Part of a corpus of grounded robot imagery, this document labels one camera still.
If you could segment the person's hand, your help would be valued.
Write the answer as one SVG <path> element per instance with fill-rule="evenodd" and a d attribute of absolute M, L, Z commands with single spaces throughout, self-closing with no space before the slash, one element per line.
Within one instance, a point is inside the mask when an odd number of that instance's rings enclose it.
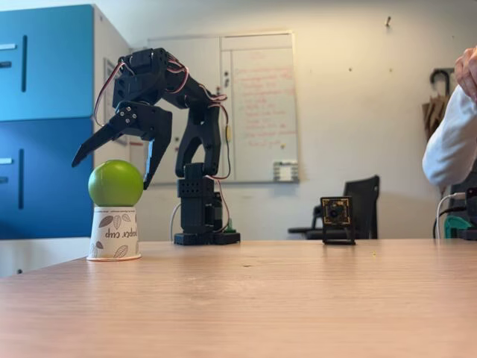
<path fill-rule="evenodd" d="M 464 93 L 476 102 L 476 47 L 467 48 L 455 61 L 455 77 Z"/>

